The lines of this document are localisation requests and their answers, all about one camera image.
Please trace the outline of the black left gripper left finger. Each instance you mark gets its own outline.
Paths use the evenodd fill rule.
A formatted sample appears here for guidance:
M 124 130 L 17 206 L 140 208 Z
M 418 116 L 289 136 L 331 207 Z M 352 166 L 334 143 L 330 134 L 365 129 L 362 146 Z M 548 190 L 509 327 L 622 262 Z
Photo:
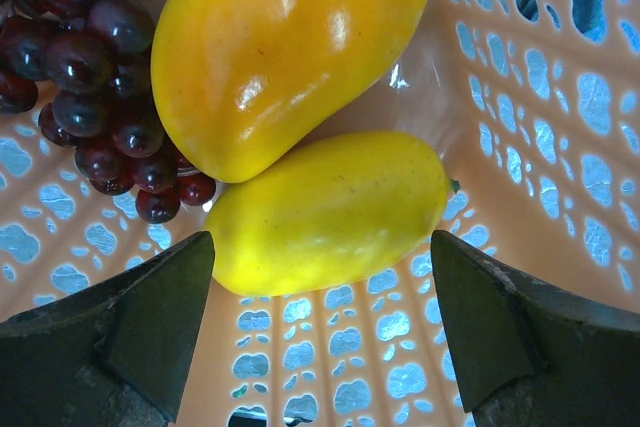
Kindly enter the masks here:
M 4 426 L 176 420 L 212 279 L 197 232 L 148 261 L 1 324 Z

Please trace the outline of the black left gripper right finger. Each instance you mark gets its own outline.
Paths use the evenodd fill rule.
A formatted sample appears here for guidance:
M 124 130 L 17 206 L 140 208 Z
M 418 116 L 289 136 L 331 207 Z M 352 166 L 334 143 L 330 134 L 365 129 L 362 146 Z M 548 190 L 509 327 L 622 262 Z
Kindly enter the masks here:
M 431 238 L 462 406 L 478 426 L 636 426 L 639 316 L 575 295 L 453 234 Z

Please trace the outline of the yellow lemon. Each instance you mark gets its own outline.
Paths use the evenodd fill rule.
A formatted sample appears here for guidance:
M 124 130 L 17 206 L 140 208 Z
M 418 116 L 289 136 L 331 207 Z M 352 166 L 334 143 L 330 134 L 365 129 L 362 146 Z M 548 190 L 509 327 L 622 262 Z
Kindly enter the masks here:
M 312 142 L 213 205 L 213 277 L 256 297 L 364 280 L 414 251 L 458 189 L 438 153 L 410 133 Z

